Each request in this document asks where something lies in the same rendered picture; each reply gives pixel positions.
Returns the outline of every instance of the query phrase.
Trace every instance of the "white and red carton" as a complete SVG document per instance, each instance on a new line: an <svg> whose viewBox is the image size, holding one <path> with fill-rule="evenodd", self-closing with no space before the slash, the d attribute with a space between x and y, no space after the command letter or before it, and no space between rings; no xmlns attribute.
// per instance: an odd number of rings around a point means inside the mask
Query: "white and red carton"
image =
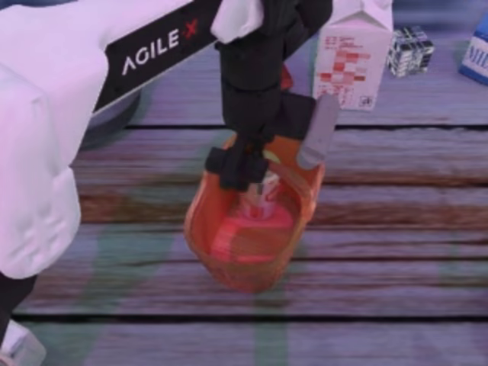
<svg viewBox="0 0 488 366"><path fill-rule="evenodd" d="M319 33L313 97L337 95L341 109L372 111L393 38L393 0L334 0Z"/></svg>

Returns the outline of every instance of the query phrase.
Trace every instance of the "table surface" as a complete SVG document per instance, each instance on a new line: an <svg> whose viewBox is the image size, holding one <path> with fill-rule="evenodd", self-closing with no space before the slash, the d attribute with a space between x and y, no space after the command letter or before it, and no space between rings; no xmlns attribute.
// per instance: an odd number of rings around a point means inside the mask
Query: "table surface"
<svg viewBox="0 0 488 366"><path fill-rule="evenodd" d="M488 364L488 88L457 73L469 32L432 34L429 72L385 73L344 111L316 215L273 290L239 294L186 246L220 129L202 51L145 89L133 124L73 168L82 226L17 319L46 366ZM313 41L288 63L310 93Z"/></svg>

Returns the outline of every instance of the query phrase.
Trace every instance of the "carton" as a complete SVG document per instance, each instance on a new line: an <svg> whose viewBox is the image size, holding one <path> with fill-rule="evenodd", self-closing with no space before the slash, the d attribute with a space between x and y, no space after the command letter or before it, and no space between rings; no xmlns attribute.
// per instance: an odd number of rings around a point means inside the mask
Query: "carton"
<svg viewBox="0 0 488 366"><path fill-rule="evenodd" d="M483 17L474 31L459 72L488 85L488 14Z"/></svg>
<svg viewBox="0 0 488 366"><path fill-rule="evenodd" d="M341 109L372 111L393 37L393 0L334 0L317 44L313 97L337 95Z"/></svg>

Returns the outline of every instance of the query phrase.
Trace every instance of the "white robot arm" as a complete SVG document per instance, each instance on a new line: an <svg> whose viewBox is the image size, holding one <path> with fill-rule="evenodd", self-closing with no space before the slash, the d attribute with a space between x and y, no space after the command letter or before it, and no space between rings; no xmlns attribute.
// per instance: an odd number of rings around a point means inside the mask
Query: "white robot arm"
<svg viewBox="0 0 488 366"><path fill-rule="evenodd" d="M215 37L257 29L259 3L81 0L0 11L1 273L37 275L72 242L80 209L69 166L90 118Z"/></svg>

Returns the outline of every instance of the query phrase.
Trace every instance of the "blue box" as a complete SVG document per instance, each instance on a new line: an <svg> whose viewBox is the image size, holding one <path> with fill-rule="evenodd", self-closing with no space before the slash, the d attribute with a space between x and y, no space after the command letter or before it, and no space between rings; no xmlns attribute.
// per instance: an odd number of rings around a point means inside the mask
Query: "blue box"
<svg viewBox="0 0 488 366"><path fill-rule="evenodd" d="M488 85L488 14L476 28L459 72Z"/></svg>

